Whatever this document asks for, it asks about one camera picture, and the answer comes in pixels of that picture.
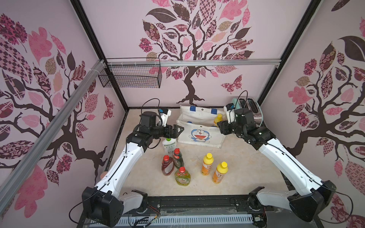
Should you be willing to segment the white canvas Doraemon shopping bag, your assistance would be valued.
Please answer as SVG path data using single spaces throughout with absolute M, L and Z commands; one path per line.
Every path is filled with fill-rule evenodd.
M 223 115 L 223 121 L 227 119 L 226 114 L 219 109 L 181 106 L 176 123 L 184 127 L 184 131 L 178 137 L 178 142 L 221 148 L 225 136 L 213 123 L 217 114 Z

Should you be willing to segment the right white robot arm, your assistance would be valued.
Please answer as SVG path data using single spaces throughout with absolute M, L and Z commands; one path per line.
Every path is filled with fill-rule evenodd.
M 233 104 L 228 104 L 224 112 L 227 119 L 217 123 L 221 134 L 233 134 L 243 139 L 276 165 L 294 187 L 288 192 L 257 187 L 249 193 L 252 209 L 264 206 L 282 208 L 310 222 L 329 205 L 336 191 L 334 183 L 322 181 L 290 154 L 267 127 L 258 127 L 250 109 L 235 109 Z

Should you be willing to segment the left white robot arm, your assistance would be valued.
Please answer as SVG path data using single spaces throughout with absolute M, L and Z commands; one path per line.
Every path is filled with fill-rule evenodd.
M 87 187 L 83 191 L 81 203 L 86 218 L 112 228 L 123 214 L 142 206 L 143 193 L 132 192 L 124 199 L 119 199 L 119 196 L 134 165 L 153 140 L 176 139 L 184 131 L 181 126 L 167 124 L 170 115 L 171 111 L 167 108 L 140 115 L 140 123 L 126 138 L 125 147 L 114 165 L 95 187 Z

